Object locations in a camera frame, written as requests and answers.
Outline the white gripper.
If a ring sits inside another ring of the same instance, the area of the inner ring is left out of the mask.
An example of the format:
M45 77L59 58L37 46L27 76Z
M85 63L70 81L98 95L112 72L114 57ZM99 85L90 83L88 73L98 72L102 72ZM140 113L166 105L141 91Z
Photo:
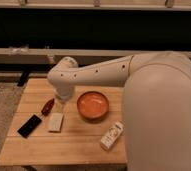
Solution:
M60 102L67 102L73 96L73 93L73 86L59 87L55 89L55 96Z

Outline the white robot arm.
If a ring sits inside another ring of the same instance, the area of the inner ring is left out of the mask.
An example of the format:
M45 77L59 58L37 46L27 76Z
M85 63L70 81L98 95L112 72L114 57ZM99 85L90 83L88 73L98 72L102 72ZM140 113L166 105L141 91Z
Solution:
M191 60L186 55L140 53L82 68L65 57L48 81L63 100L76 85L121 86L128 171L191 171Z

